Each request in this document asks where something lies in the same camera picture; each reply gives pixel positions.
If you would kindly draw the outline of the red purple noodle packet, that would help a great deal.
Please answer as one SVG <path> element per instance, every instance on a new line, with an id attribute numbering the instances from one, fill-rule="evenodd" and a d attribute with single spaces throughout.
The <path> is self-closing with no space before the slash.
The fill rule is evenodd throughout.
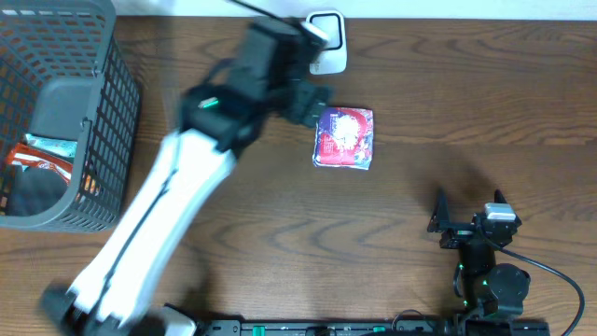
<path id="1" fill-rule="evenodd" d="M 372 110 L 328 107 L 316 126 L 313 165 L 367 171 L 373 156 L 373 137 Z"/>

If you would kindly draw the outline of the teal snack packet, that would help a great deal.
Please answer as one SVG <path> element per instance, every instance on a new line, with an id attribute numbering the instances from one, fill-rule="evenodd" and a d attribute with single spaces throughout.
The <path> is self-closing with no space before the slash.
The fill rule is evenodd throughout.
<path id="1" fill-rule="evenodd" d="M 77 141 L 47 138 L 31 133 L 27 133 L 24 139 L 29 147 L 34 147 L 56 156 L 73 159 L 76 155 Z"/>

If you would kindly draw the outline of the orange snack bar wrapper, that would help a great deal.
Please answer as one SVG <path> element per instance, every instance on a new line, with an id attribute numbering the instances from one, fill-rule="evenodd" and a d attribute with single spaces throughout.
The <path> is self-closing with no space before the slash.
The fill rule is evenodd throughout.
<path id="1" fill-rule="evenodd" d="M 73 173 L 72 163 L 21 143 L 18 143 L 9 151 L 6 163 L 50 170 L 56 173 L 67 185 L 70 184 Z"/>

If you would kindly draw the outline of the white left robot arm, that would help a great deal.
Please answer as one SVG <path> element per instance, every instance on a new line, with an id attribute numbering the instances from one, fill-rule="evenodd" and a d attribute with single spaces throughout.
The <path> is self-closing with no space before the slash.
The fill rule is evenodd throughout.
<path id="1" fill-rule="evenodd" d="M 260 136 L 271 113 L 315 125 L 330 91 L 307 80 L 328 36 L 299 19 L 258 17 L 239 52 L 215 65 L 177 104 L 167 134 L 129 208 L 69 287 L 50 286 L 40 306 L 64 335 L 194 335 L 198 324 L 151 309 L 155 289 L 194 217 Z"/>

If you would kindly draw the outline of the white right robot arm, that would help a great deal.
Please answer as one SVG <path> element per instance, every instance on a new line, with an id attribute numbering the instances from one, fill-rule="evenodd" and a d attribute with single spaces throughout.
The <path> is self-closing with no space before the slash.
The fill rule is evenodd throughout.
<path id="1" fill-rule="evenodd" d="M 459 253 L 453 290 L 464 300 L 465 309 L 438 321 L 436 335 L 549 334 L 546 322 L 519 319 L 530 289 L 530 274 L 513 264 L 496 262 L 495 252 L 512 242 L 520 225 L 500 190 L 467 222 L 451 220 L 447 198 L 442 191 L 438 194 L 427 230 L 441 234 L 441 248 Z"/>

